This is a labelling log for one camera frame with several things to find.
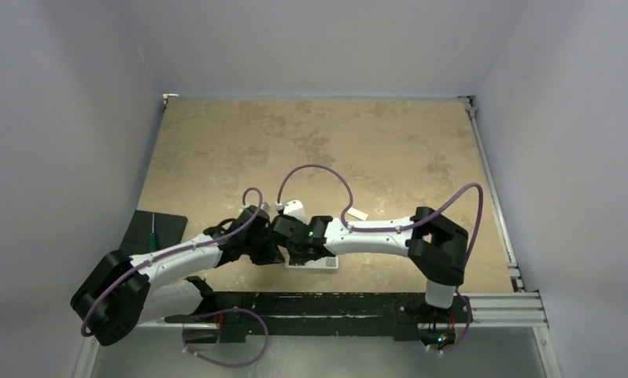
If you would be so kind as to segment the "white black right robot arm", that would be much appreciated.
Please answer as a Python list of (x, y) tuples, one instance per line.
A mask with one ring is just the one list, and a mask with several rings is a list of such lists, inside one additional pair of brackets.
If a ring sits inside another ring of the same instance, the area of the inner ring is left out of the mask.
[(456, 289), (464, 282), (468, 237), (466, 229), (425, 206), (411, 216), (374, 221), (316, 216), (306, 223), (283, 212), (268, 232), (268, 239), (299, 264), (355, 253), (409, 259), (427, 279), (422, 309), (434, 321), (453, 310)]

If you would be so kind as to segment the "white battery cover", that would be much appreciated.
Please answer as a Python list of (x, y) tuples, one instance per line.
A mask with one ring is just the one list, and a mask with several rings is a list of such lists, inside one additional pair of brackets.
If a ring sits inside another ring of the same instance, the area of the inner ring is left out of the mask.
[(368, 214), (367, 213), (365, 213), (363, 211), (360, 211), (358, 209), (355, 209), (353, 207), (349, 208), (346, 211), (346, 214), (348, 216), (350, 216), (350, 217), (353, 217), (353, 218), (359, 220), (359, 221), (366, 221), (368, 219)]

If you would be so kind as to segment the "white remote control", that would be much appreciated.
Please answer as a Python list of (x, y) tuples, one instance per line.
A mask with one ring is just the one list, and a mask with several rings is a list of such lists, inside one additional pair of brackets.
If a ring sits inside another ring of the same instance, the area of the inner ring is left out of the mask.
[(295, 262), (287, 258), (284, 265), (287, 269), (336, 271), (339, 269), (339, 259), (337, 257), (325, 257), (307, 262)]

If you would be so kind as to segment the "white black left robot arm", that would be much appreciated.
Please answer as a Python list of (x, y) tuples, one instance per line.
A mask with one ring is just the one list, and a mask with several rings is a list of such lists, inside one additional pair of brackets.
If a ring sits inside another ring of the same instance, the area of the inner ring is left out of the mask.
[(269, 215), (256, 206), (222, 220), (193, 239), (146, 254), (107, 253), (70, 300), (82, 320), (82, 334), (103, 346), (117, 343), (136, 325), (171, 315), (204, 322), (215, 301), (194, 274), (246, 255), (255, 265), (282, 264), (279, 248), (268, 240)]

